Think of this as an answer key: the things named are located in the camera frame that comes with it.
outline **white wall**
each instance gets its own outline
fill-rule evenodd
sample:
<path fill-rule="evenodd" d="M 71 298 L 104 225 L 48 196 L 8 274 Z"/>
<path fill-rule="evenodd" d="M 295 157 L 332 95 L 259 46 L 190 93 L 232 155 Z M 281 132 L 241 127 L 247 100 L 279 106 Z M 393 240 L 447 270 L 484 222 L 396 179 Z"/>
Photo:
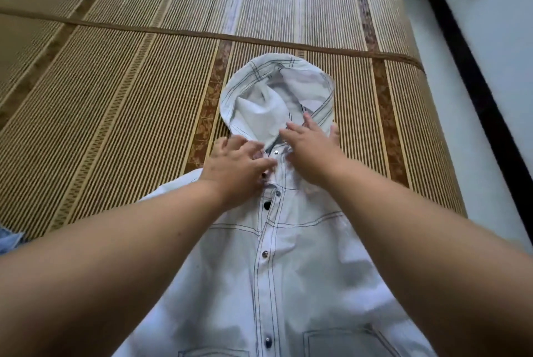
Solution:
<path fill-rule="evenodd" d="M 447 0 L 533 175 L 533 0 Z"/>

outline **floor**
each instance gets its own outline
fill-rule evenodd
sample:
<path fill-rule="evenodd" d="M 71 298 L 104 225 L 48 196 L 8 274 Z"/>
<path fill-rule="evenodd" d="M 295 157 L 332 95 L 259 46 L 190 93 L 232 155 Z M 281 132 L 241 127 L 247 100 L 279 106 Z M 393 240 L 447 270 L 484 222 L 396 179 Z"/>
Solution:
<path fill-rule="evenodd" d="M 428 0 L 404 0 L 469 218 L 533 253 Z"/>

